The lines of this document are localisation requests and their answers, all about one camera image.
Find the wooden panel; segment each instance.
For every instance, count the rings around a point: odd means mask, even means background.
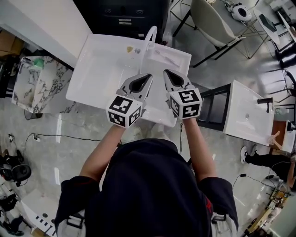
[[[280,134],[276,137],[276,141],[281,146],[283,145],[283,142],[284,142],[284,136],[286,132],[286,123],[287,123],[286,121],[273,121],[271,134],[274,135],[278,131],[280,131]],[[269,145],[269,146],[272,148],[278,149],[276,145]]]

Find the white wall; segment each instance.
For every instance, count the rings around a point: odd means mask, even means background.
[[[296,196],[290,197],[281,213],[271,225],[279,237],[288,237],[296,227]]]
[[[0,21],[72,67],[91,33],[72,0],[0,0]]]

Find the cardboard box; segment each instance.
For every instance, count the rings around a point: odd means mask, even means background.
[[[6,55],[19,55],[24,42],[13,34],[2,30],[0,31],[0,57]]]

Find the black chair leg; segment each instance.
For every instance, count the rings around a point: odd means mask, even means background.
[[[179,32],[179,30],[181,29],[181,27],[184,25],[185,21],[188,19],[188,17],[191,15],[190,10],[187,12],[186,16],[184,17],[184,19],[181,21],[181,23],[179,24],[179,26],[177,27],[176,31],[173,34],[173,37],[175,37],[177,35],[177,33]]]
[[[199,66],[200,64],[202,64],[203,62],[207,61],[209,58],[211,58],[212,56],[216,55],[217,53],[219,53],[220,51],[226,49],[228,47],[228,45],[223,46],[222,48],[219,48],[216,52],[212,53],[210,56],[207,56],[205,59],[203,59],[202,61],[200,61],[199,63],[195,64],[193,66],[193,68],[196,68],[197,66]]]
[[[215,60],[217,60],[218,58],[222,57],[224,54],[226,54],[229,50],[231,50],[233,47],[235,47],[240,41],[242,41],[241,39],[237,42],[235,42],[233,45],[231,45],[230,47],[228,47],[228,49],[226,49],[224,52],[222,52],[222,54],[220,54],[218,57],[215,58]]]

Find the marble cabinet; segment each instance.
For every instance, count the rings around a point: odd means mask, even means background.
[[[72,70],[49,56],[23,57],[12,103],[31,113],[69,113],[76,102],[66,99]]]

